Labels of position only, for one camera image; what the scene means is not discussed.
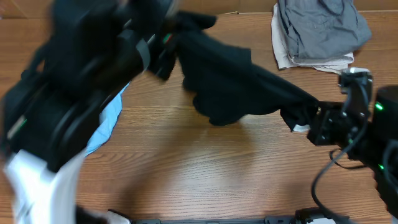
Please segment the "black t-shirt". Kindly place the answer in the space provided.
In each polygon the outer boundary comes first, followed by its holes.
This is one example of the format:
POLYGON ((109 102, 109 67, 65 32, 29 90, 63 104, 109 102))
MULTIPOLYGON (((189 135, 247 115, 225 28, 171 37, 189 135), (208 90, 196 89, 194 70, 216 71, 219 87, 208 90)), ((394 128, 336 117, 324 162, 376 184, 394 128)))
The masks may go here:
POLYGON ((311 94, 252 62, 251 50, 224 44, 205 33, 217 18, 180 11, 155 46, 149 71, 167 81, 180 62, 184 89, 214 126, 243 116, 279 111, 290 129, 309 125, 318 109, 311 94))

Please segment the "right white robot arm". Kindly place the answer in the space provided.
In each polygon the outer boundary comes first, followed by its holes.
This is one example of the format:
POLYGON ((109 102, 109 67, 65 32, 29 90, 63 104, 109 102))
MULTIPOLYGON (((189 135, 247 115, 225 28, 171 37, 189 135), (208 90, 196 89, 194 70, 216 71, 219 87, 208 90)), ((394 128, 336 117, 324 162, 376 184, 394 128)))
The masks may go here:
POLYGON ((374 172, 376 188, 387 211, 397 217, 397 86, 377 91, 369 112, 371 91, 353 85, 343 92, 346 101, 320 102, 308 132, 316 146, 337 145, 348 157, 374 172))

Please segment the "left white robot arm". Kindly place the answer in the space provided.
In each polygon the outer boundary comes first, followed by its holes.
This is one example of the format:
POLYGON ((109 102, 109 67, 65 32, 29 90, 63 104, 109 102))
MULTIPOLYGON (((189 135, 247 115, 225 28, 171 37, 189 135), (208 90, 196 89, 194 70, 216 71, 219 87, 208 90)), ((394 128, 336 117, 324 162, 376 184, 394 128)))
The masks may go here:
POLYGON ((84 223, 77 207, 100 114, 147 70, 178 1, 55 1, 52 33, 2 98, 1 153, 16 223, 84 223))

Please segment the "beige folded garment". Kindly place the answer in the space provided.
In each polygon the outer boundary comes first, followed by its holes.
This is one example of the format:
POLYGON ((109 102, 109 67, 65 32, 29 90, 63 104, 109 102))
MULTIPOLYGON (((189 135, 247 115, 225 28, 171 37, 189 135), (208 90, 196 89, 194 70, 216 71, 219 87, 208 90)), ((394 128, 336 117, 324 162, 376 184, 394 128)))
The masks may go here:
POLYGON ((339 74, 341 70, 348 68, 348 65, 354 62, 354 54, 352 52, 332 59, 304 60, 303 62, 299 62, 298 59, 293 59, 287 49, 280 23, 279 8, 276 3, 273 7, 271 33, 274 56, 280 70, 292 67, 308 67, 323 72, 339 74))

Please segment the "grey folded shorts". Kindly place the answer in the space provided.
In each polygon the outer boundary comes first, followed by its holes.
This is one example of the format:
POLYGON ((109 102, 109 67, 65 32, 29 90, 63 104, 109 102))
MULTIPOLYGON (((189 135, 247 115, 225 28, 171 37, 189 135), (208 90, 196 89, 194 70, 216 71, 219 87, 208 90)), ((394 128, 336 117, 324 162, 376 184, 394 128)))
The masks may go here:
POLYGON ((292 58, 339 57, 358 50, 372 37, 353 0, 279 0, 277 7, 292 58))

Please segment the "light blue printed t-shirt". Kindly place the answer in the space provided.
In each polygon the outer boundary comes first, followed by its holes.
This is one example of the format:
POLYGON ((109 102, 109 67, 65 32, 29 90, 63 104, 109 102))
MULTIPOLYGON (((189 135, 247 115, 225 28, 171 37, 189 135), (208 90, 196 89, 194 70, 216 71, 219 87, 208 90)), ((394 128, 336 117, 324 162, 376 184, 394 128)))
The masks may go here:
POLYGON ((122 94, 129 83, 108 103, 99 115, 99 127, 93 133, 86 147, 86 156, 94 153, 111 137, 123 109, 122 94))

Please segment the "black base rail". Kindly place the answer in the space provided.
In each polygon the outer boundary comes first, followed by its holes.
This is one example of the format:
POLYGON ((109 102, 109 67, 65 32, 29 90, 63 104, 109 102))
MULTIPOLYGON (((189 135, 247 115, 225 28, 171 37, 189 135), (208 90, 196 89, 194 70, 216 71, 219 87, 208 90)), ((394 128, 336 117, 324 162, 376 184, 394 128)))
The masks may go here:
POLYGON ((207 220, 161 220, 132 219, 125 214, 115 210, 108 210, 111 216, 110 223, 130 224, 349 224, 353 223, 346 217, 344 220, 332 219, 318 208, 304 208, 297 210, 294 215, 266 216, 264 218, 242 218, 242 219, 207 219, 207 220))

